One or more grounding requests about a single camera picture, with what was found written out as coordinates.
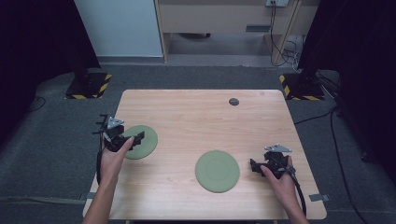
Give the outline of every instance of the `yellow black hazard stripe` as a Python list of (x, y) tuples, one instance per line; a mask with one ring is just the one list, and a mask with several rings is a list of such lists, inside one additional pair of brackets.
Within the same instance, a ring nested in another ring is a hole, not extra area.
[(282, 87), (283, 87), (283, 90), (285, 92), (286, 99), (291, 99), (291, 100), (312, 100), (312, 101), (324, 100), (324, 97), (315, 97), (315, 96), (309, 96), (309, 95), (300, 96), (300, 97), (291, 96), (290, 95), (290, 88), (288, 86), (288, 83), (285, 81), (285, 77), (284, 76), (279, 76), (279, 80), (282, 83)]
[(92, 98), (101, 98), (103, 94), (105, 93), (105, 90), (107, 88), (108, 82), (111, 79), (111, 75), (107, 74), (105, 79), (102, 82), (102, 85), (98, 92), (95, 94), (72, 94), (72, 95), (66, 95), (66, 99), (77, 99), (77, 100), (82, 100), (82, 99), (92, 99)]

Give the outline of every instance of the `wooden table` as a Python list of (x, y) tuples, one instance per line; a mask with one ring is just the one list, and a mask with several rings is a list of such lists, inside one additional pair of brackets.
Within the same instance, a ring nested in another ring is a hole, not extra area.
[[(230, 105), (231, 98), (239, 105)], [(318, 187), (281, 91), (130, 90), (116, 118), (125, 120), (125, 129), (148, 125), (159, 139), (146, 158), (125, 159), (111, 219), (287, 219), (265, 177), (249, 165), (250, 158), (264, 162), (263, 148), (277, 143), (293, 150), (307, 217), (326, 217), (323, 202), (309, 200)], [(224, 193), (207, 191), (195, 177), (198, 159), (214, 149), (230, 153), (240, 168), (237, 184)], [(94, 178), (91, 192), (96, 190)]]

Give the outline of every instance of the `black curtain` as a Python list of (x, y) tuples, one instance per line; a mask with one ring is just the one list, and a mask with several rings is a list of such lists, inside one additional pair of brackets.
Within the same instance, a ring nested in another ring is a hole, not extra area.
[(73, 0), (0, 0), (0, 145), (49, 78), (100, 67)]
[(396, 184), (396, 3), (321, 0), (299, 67), (304, 76), (335, 70), (342, 114), (371, 161)]

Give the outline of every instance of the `white wall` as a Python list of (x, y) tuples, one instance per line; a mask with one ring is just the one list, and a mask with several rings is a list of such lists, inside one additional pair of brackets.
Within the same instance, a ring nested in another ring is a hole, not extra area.
[(97, 56), (163, 56), (153, 0), (75, 3)]

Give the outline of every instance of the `black cable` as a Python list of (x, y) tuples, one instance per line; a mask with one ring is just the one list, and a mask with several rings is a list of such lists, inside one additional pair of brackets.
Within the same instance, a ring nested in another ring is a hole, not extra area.
[(102, 180), (102, 173), (101, 173), (101, 166), (102, 166), (102, 155), (103, 155), (103, 147), (102, 147), (102, 141), (103, 141), (103, 133), (99, 134), (99, 150), (96, 155), (96, 181), (98, 182), (98, 185), (100, 184)]
[(317, 116), (317, 117), (313, 117), (313, 118), (309, 118), (309, 119), (303, 119), (303, 120), (300, 120), (300, 121), (294, 122), (294, 125), (297, 125), (297, 124), (300, 124), (300, 123), (303, 123), (303, 122), (309, 121), (309, 120), (311, 120), (311, 119), (320, 119), (320, 118), (326, 117), (326, 116), (328, 116), (329, 114), (331, 114), (333, 111), (334, 111), (334, 108), (330, 109), (330, 111), (329, 111), (329, 112), (327, 112), (327, 113), (326, 113), (326, 114), (324, 114), (324, 115), (320, 115), (320, 116)]
[(329, 79), (329, 78), (327, 78), (327, 77), (319, 77), (319, 81), (321, 82), (322, 85), (326, 85), (326, 84), (329, 84), (329, 83), (330, 83), (331, 85), (334, 86), (335, 89), (337, 89), (337, 90), (339, 89), (339, 88), (338, 88), (338, 85), (335, 84), (335, 82), (333, 82), (331, 79)]
[(338, 150), (338, 144), (337, 144), (337, 140), (336, 140), (335, 134), (334, 134), (334, 127), (332, 125), (332, 115), (333, 115), (334, 111), (336, 111), (336, 109), (337, 108), (335, 107), (334, 110), (332, 111), (331, 115), (330, 115), (330, 125), (331, 125), (331, 128), (332, 128), (332, 140), (334, 141), (335, 152), (336, 152), (336, 155), (337, 155), (338, 164), (339, 164), (340, 169), (341, 169), (341, 176), (343, 177), (344, 187), (346, 189), (346, 195), (347, 195), (347, 197), (349, 199), (350, 204), (352, 205), (353, 209), (355, 210), (356, 214), (361, 219), (361, 221), (363, 223), (365, 223), (365, 224), (368, 224), (366, 219), (364, 219), (364, 217), (361, 215), (361, 212), (356, 207), (356, 204), (353, 202), (352, 196), (351, 196), (350, 191), (349, 191), (349, 186), (347, 184), (346, 175), (344, 173), (343, 163), (341, 163), (340, 152)]
[(331, 79), (325, 77), (325, 76), (320, 72), (320, 70), (318, 70), (318, 74), (319, 74), (319, 76), (318, 76), (319, 80), (322, 80), (322, 79), (323, 79), (323, 80), (326, 80), (327, 82), (331, 83), (331, 84), (334, 86), (334, 88), (336, 89), (337, 92), (339, 91), (339, 88), (340, 88), (340, 85), (339, 85), (339, 83), (340, 83), (340, 77), (337, 78), (337, 83), (335, 83), (335, 82), (332, 81)]
[(337, 97), (338, 93), (329, 90), (329, 88), (326, 85), (322, 84), (321, 86), (333, 99), (335, 99), (335, 97)]
[(300, 184), (298, 183), (298, 180), (297, 180), (297, 176), (296, 176), (296, 170), (292, 167), (292, 166), (290, 166), (290, 165), (287, 165), (286, 167), (281, 163), (281, 162), (279, 162), (277, 159), (275, 159), (275, 158), (272, 158), (271, 160), (273, 160), (274, 162), (276, 162), (277, 164), (279, 164), (280, 166), (282, 166), (282, 168), (286, 171), (286, 172), (288, 172), (288, 174), (290, 175), (290, 177), (291, 177), (291, 179), (293, 180), (293, 182), (294, 182), (294, 185), (296, 186), (296, 188), (297, 188), (297, 193), (298, 193), (298, 196), (300, 197), (300, 202), (301, 202), (301, 207), (302, 207), (302, 210), (303, 210), (303, 213), (304, 213), (304, 215), (306, 216), (306, 204), (305, 204), (305, 198), (304, 198), (304, 195), (303, 195), (303, 191), (301, 190), (301, 186), (300, 186)]
[(297, 44), (293, 41), (288, 40), (287, 42), (290, 42), (291, 44), (294, 45), (294, 50), (290, 50), (290, 49), (283, 49), (284, 52), (286, 53), (282, 53), (283, 56), (287, 57), (286, 63), (288, 64), (293, 64), (293, 62), (289, 62), (289, 59), (292, 58), (294, 60), (294, 57), (296, 58), (300, 58), (301, 53), (297, 52)]
[(47, 102), (46, 99), (44, 99), (44, 97), (41, 97), (41, 96), (36, 96), (35, 99), (36, 99), (37, 101), (38, 101), (39, 99), (42, 99), (42, 100), (43, 100), (43, 104), (42, 104), (41, 106), (39, 106), (38, 108), (36, 108), (36, 109), (28, 110), (28, 111), (27, 111), (28, 113), (35, 112), (35, 111), (41, 109), (41, 107), (43, 107), (43, 106), (46, 104), (46, 102)]
[[(272, 5), (272, 10), (271, 10), (271, 29), (270, 29), (270, 37), (271, 37), (271, 64), (272, 66), (281, 66), (283, 64), (285, 64), (288, 60), (285, 59), (285, 57), (283, 56), (282, 52), (280, 51), (280, 49), (277, 47), (275, 41), (274, 41), (274, 37), (273, 37), (273, 28), (274, 28), (274, 24), (275, 24), (275, 16), (276, 16), (276, 3), (275, 1), (271, 1), (271, 5)], [(273, 61), (273, 54), (274, 54), (274, 47), (277, 49), (277, 51), (279, 52), (279, 54), (282, 56), (283, 59), (283, 63), (279, 63), (279, 64), (275, 64)]]

